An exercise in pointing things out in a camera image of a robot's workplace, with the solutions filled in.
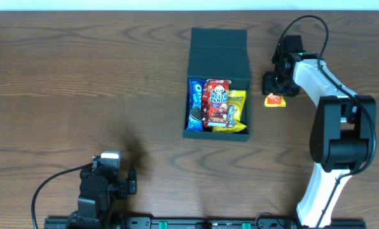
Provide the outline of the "yellow orange snack packet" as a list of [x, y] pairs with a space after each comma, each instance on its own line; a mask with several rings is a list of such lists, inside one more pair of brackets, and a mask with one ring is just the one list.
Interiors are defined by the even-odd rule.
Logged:
[[281, 95], [269, 94], [265, 98], [264, 105], [268, 108], [284, 108], [286, 101]]

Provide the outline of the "yellow snack bag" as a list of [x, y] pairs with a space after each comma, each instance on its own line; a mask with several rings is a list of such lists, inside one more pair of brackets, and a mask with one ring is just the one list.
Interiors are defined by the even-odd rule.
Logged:
[[213, 127], [212, 132], [230, 134], [245, 129], [247, 126], [241, 122], [245, 100], [245, 90], [230, 90], [228, 92], [228, 123], [225, 127]]

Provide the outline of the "dark green box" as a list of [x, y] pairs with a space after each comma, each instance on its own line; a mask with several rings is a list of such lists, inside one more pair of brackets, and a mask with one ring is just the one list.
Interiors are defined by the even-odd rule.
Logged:
[[224, 134], [211, 131], [187, 131], [190, 116], [190, 97], [186, 96], [183, 137], [220, 141], [246, 142], [251, 136], [251, 69], [247, 54], [247, 31], [244, 29], [210, 29], [193, 27], [187, 79], [230, 80], [231, 90], [246, 91], [241, 122], [246, 128], [240, 132]]

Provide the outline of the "Hello Panda biscuit box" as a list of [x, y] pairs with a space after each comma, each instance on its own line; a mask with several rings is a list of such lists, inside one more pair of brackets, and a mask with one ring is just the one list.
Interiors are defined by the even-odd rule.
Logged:
[[203, 87], [203, 127], [225, 127], [228, 124], [228, 91], [230, 80], [208, 79]]

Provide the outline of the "blue Oreo cookie pack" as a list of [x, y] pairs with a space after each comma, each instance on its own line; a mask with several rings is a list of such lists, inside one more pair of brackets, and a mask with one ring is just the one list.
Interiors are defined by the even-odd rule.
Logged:
[[204, 80], [190, 79], [189, 86], [189, 117], [188, 126], [186, 130], [193, 132], [203, 131], [203, 114], [202, 114], [202, 95], [203, 87], [205, 85]]

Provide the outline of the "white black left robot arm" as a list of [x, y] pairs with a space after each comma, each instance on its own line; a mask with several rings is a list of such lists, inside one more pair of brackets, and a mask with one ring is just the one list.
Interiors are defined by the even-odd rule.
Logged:
[[113, 205], [137, 193], [137, 173], [134, 165], [125, 179], [118, 177], [119, 168], [98, 165], [83, 169], [78, 197], [78, 210], [71, 213], [66, 228], [105, 228], [110, 225]]

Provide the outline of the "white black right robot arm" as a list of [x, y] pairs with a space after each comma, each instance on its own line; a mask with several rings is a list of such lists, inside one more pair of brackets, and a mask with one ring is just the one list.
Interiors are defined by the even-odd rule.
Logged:
[[304, 51], [300, 35], [281, 37], [272, 63], [274, 71], [263, 75], [263, 94], [293, 97], [304, 90], [316, 106], [309, 140], [314, 168], [295, 225], [331, 228], [343, 187], [375, 155], [376, 102], [346, 88], [318, 53]]

